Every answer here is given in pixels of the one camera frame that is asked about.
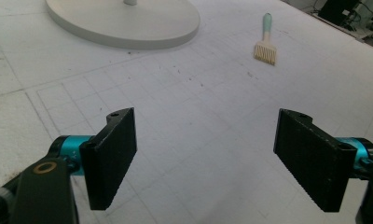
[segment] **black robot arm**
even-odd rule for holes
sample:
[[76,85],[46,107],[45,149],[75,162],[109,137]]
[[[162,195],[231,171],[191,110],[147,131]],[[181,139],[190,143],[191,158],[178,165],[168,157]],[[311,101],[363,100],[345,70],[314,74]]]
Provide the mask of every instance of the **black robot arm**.
[[109,114],[95,136],[57,138],[43,159],[0,188],[0,223],[78,223],[70,175],[84,175],[90,209],[105,210],[136,151],[133,108]]

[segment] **black equipment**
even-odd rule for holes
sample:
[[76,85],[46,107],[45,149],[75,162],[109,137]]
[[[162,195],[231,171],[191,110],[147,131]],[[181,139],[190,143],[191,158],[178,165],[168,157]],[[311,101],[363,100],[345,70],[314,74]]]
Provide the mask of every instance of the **black equipment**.
[[312,118],[280,109],[274,153],[324,212],[338,212],[349,178],[368,180],[357,224],[373,224],[373,144],[334,138]]
[[109,114],[95,136],[60,136],[48,154],[0,188],[0,224],[77,224],[70,174],[85,175],[90,209],[113,201],[137,151],[134,110]]

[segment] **brush bristles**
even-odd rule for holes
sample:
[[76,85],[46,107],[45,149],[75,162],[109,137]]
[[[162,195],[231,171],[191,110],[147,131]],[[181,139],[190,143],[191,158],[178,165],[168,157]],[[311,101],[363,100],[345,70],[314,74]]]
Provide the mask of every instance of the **brush bristles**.
[[276,63],[276,48],[266,43],[256,44],[254,57],[259,61],[274,65]]

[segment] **teal brush handle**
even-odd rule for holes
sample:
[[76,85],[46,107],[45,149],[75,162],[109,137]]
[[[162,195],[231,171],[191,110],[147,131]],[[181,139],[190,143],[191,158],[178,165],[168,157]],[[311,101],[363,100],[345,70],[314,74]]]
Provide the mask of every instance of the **teal brush handle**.
[[271,29],[271,15],[266,13],[263,17],[263,41],[269,41]]

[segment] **white floor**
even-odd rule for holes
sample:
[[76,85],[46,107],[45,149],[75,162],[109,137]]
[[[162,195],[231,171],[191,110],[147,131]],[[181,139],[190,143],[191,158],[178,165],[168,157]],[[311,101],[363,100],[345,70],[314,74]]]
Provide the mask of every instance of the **white floor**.
[[[325,214],[272,152],[280,108],[373,142],[373,48],[286,3],[192,0],[198,35],[155,51],[91,43],[44,1],[0,0],[0,185],[61,134],[95,134],[135,107],[139,151],[106,212],[73,178],[81,223],[350,224],[366,182]],[[253,59],[266,12],[276,66]]]

